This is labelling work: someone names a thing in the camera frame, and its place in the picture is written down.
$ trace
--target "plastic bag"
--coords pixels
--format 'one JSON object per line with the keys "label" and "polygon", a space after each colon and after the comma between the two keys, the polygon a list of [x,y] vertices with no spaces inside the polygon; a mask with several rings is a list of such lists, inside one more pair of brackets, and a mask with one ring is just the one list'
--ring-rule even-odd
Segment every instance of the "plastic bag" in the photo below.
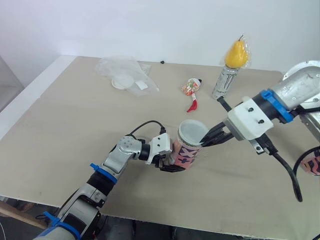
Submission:
{"label": "plastic bag", "polygon": [[251,48],[248,44],[248,36],[244,33],[231,45],[221,59],[221,65],[227,65],[231,69],[246,69],[251,66]]}
{"label": "plastic bag", "polygon": [[99,74],[112,78],[137,97],[159,92],[155,82],[145,73],[149,69],[149,65],[140,66],[134,57],[122,55],[104,57],[95,66]]}

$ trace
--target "energy drink can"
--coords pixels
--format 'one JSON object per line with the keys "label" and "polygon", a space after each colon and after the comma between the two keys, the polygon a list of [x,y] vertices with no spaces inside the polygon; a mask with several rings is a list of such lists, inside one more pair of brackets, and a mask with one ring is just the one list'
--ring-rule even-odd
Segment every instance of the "energy drink can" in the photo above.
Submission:
{"label": "energy drink can", "polygon": [[226,65],[223,67],[212,91],[212,97],[214,99],[224,97],[227,94],[231,84],[237,76],[238,71],[239,68],[230,68]]}

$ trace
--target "paper cup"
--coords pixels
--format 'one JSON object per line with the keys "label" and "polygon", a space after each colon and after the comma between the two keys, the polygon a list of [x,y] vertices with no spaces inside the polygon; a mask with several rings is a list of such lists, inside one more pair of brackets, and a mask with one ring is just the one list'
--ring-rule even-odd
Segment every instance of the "paper cup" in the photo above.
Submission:
{"label": "paper cup", "polygon": [[188,169],[202,148],[200,140],[208,131],[208,128],[198,120],[184,120],[179,126],[173,152],[169,156],[170,163]]}

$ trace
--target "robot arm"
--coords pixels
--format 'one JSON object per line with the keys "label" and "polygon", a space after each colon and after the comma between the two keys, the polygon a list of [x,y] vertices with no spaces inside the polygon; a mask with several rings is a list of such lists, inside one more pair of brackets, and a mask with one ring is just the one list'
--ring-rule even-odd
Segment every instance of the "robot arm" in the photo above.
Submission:
{"label": "robot arm", "polygon": [[151,164],[158,155],[172,151],[167,133],[154,137],[148,144],[136,140],[132,135],[122,137],[100,165],[91,163],[95,172],[62,206],[57,217],[45,212],[51,227],[35,240],[79,240],[93,239],[101,217],[98,208],[117,183],[130,159],[143,160]]}
{"label": "robot arm", "polygon": [[[284,75],[283,81],[253,98],[244,97],[243,102],[233,109],[223,97],[218,101],[227,111],[227,117],[209,130],[201,140],[202,146],[222,144],[233,137],[238,141],[248,140],[257,154],[267,152],[285,167],[292,180],[295,196],[302,202],[296,174],[278,155],[266,132],[273,128],[272,120],[278,119],[286,124],[299,115],[320,141],[320,61],[299,63]],[[228,133],[223,131],[224,127],[228,128]]]}

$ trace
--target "beige table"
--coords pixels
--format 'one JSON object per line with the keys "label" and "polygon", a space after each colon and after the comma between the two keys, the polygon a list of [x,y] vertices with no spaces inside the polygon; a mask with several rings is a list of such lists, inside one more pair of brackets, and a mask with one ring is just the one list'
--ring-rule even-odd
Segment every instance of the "beige table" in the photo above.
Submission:
{"label": "beige table", "polygon": [[[158,120],[174,138],[185,119],[200,120],[210,128],[226,116],[211,98],[220,67],[151,63],[149,76],[160,92],[135,97],[115,90],[107,77],[95,73],[98,60],[69,59],[62,74],[53,74],[50,66],[25,90],[20,99],[23,110],[17,102],[16,107],[9,105],[7,112],[19,120],[12,127],[2,126],[2,132],[8,131],[0,143],[0,195],[61,206],[93,173],[89,164],[103,161],[115,142],[137,125]],[[42,86],[44,93],[33,103],[29,92],[55,74],[60,75],[48,88]],[[180,86],[192,77],[203,82],[197,111],[186,113],[191,98],[181,93]],[[241,70],[226,100],[234,106],[280,78],[276,71]],[[24,98],[30,108],[22,104]],[[5,114],[0,120],[8,122]],[[137,135],[153,137],[158,131],[156,124],[149,124]],[[317,145],[298,118],[286,125],[275,122],[268,135],[291,166]],[[232,139],[204,148],[184,172],[162,172],[132,160],[101,211],[218,233],[306,240],[320,230],[320,179],[301,169],[298,179],[302,203],[275,159],[257,155],[246,141]]]}

